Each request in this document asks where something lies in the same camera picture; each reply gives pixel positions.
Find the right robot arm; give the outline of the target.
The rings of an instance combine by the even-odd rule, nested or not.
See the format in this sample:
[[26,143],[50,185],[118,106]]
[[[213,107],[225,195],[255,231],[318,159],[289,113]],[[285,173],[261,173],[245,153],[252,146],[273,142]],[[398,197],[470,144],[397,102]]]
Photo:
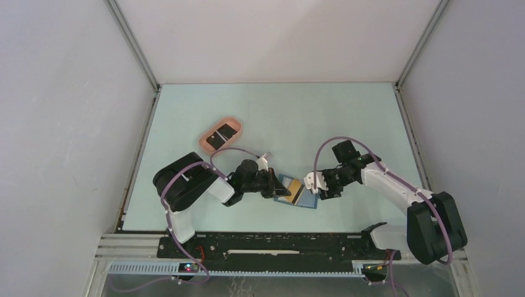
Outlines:
[[[332,152],[335,168],[319,170],[321,152],[337,141]],[[459,210],[446,191],[435,193],[414,186],[391,171],[364,143],[351,137],[332,137],[317,150],[313,170],[304,178],[306,187],[322,200],[340,197],[351,183],[380,192],[406,216],[405,236],[408,250],[422,264],[449,265],[453,253],[468,243]]]

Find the gold credit card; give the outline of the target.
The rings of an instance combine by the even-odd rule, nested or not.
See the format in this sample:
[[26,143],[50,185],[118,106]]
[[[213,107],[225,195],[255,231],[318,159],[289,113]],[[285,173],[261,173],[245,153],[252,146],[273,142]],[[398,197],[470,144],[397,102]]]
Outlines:
[[298,179],[291,179],[288,190],[290,194],[285,196],[285,200],[293,205],[297,205],[304,190],[303,183]]

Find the blue card holder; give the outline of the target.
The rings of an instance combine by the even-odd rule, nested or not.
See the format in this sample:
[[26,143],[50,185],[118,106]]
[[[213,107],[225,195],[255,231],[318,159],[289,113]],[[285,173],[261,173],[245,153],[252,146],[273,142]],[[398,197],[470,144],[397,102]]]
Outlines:
[[[282,175],[282,174],[279,175],[279,181],[286,188],[288,188],[291,179],[296,179],[296,178],[292,178],[292,177],[289,177],[289,176],[286,176],[286,175]],[[300,200],[298,201],[297,205],[293,205],[293,204],[287,202],[285,200],[285,197],[276,197],[276,198],[274,198],[274,201],[275,202],[279,202],[281,204],[295,206],[295,207],[316,209],[317,208],[317,203],[318,203],[318,195],[317,194],[312,194],[309,190],[307,190],[307,188],[304,185],[304,190],[302,192],[302,196],[301,196]]]

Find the pink oval tray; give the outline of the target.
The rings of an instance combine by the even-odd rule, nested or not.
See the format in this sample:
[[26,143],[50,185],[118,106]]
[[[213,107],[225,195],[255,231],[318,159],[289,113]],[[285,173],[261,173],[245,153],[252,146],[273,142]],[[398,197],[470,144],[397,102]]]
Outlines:
[[212,155],[213,153],[217,152],[218,150],[214,150],[209,144],[206,143],[206,138],[208,138],[213,132],[215,132],[220,126],[223,124],[229,124],[234,129],[238,130],[238,134],[233,136],[230,140],[226,142],[226,144],[222,147],[222,149],[225,149],[227,147],[232,146],[242,135],[243,126],[237,118],[233,116],[227,116],[225,118],[222,118],[220,121],[215,123],[212,127],[208,128],[208,130],[203,133],[203,135],[199,139],[199,146],[200,148],[208,155]]

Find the black credit card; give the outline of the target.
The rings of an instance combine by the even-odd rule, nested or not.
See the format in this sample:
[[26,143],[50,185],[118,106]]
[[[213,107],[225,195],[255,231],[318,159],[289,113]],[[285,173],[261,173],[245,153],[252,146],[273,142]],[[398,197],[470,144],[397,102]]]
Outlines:
[[237,134],[238,130],[234,129],[229,124],[223,124],[208,138],[206,138],[206,143],[209,144],[214,150],[218,150],[221,149],[228,140]]

